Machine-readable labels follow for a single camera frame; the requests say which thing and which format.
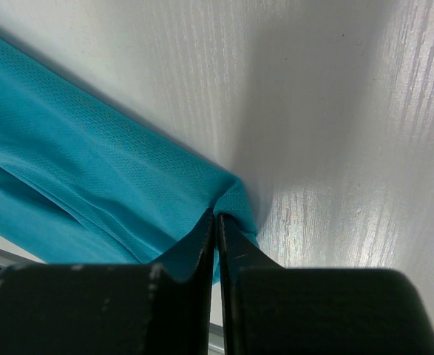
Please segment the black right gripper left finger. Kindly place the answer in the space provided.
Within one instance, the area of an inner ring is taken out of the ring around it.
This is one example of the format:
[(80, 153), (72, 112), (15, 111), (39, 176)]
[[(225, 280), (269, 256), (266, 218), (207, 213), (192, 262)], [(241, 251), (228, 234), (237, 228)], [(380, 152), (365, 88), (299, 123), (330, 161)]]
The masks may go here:
[(214, 215), (151, 263), (0, 271), (0, 354), (206, 354)]

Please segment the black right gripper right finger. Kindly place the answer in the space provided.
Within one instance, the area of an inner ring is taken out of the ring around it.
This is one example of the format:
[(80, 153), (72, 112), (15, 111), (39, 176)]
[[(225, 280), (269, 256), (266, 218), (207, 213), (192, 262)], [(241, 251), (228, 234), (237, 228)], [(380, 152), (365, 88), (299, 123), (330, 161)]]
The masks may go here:
[(434, 354), (409, 279), (388, 268), (284, 268), (222, 214), (217, 245), (227, 354)]

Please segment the teal t shirt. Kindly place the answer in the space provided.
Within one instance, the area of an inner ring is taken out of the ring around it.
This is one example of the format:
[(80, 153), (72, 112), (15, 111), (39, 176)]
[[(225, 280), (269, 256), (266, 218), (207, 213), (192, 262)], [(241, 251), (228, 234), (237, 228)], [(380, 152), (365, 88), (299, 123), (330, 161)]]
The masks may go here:
[(146, 264), (207, 209), (255, 240), (238, 177), (0, 38), (0, 236), (46, 263)]

